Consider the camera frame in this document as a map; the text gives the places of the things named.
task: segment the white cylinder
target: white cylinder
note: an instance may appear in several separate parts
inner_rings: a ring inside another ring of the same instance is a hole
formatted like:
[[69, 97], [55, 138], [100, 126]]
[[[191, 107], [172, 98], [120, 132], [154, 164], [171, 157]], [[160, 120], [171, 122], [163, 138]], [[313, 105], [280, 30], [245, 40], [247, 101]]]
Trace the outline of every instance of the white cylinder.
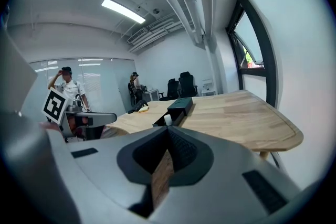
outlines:
[[164, 116], [164, 121], [166, 122], [167, 126], [170, 126], [173, 124], [172, 117], [170, 115]]

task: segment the black cap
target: black cap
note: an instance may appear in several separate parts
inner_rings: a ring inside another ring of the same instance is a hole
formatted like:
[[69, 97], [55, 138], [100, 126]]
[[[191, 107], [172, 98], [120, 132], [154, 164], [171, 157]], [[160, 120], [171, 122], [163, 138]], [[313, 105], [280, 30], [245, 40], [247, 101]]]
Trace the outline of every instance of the black cap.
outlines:
[[71, 67], [62, 67], [62, 70], [72, 72]]

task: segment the man's hand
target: man's hand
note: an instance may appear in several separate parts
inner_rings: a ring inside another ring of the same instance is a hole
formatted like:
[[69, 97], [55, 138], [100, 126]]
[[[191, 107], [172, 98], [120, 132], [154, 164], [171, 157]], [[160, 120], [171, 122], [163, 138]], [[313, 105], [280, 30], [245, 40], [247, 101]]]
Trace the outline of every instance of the man's hand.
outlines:
[[59, 77], [60, 75], [62, 75], [62, 72], [63, 72], [63, 70], [58, 70], [56, 76]]

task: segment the white wall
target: white wall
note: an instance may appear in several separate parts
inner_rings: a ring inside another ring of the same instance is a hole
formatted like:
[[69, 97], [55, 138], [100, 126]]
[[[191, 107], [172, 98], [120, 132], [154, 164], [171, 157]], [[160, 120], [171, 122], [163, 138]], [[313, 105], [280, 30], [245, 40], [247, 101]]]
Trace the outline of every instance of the white wall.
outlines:
[[244, 89], [266, 101], [266, 78], [259, 76], [242, 75]]
[[18, 49], [28, 62], [70, 57], [106, 57], [134, 59], [119, 34], [67, 24], [37, 24], [8, 28]]
[[223, 93], [239, 90], [237, 67], [229, 38], [224, 31], [215, 31], [211, 41], [217, 57]]
[[135, 65], [140, 83], [164, 92], [164, 96], [168, 81], [178, 80], [182, 72], [194, 76], [199, 93], [202, 80], [212, 77], [205, 49], [194, 46], [185, 30], [167, 35], [161, 43], [139, 54]]
[[336, 28], [326, 0], [252, 0], [270, 33], [279, 78], [278, 109], [304, 135], [280, 153], [304, 188], [321, 178], [335, 147]]

